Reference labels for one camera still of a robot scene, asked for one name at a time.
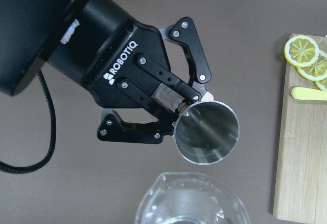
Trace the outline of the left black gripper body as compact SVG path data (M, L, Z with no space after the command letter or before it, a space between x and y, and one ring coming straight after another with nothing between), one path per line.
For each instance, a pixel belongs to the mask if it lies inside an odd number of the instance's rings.
M159 31L112 0L1 0L1 92L19 94L49 63L103 108L157 109L179 90Z

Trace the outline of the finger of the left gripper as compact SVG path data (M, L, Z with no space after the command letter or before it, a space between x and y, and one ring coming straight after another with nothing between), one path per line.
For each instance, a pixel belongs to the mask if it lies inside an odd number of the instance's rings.
M212 94L206 90L205 84L211 80L209 69L194 21L183 17L177 23L159 29L162 39L182 47L189 66L189 81L193 89L201 95L200 101L212 101Z
M171 136L173 127L161 121L132 123L124 121L111 108L101 109L101 123L97 137L101 141L138 144L160 144L164 136Z

